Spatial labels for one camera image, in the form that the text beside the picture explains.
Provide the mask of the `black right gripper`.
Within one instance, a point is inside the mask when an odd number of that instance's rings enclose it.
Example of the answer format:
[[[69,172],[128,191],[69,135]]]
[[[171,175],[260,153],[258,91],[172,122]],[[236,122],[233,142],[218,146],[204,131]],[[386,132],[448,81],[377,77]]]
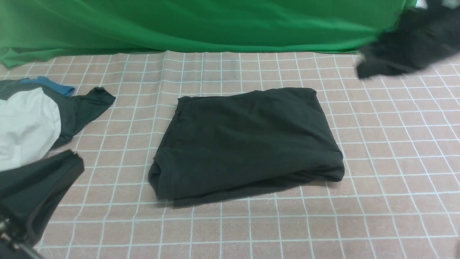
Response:
[[[360,80],[375,76],[401,76],[424,69],[414,57],[412,43],[404,36],[381,36],[358,48],[361,56],[355,66]]]

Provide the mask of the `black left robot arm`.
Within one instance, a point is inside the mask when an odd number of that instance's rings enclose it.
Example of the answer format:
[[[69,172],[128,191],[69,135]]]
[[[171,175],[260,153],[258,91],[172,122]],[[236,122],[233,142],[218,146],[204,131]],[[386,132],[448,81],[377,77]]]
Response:
[[[35,249],[56,208],[85,170],[72,150],[0,174],[2,259],[41,259]]]

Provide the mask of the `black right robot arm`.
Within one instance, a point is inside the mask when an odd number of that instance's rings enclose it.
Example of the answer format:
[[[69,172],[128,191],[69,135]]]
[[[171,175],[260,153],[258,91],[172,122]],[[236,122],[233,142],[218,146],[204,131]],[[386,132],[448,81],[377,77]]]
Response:
[[[394,28],[358,49],[358,79],[413,74],[459,53],[459,1],[424,3],[425,7],[404,10]]]

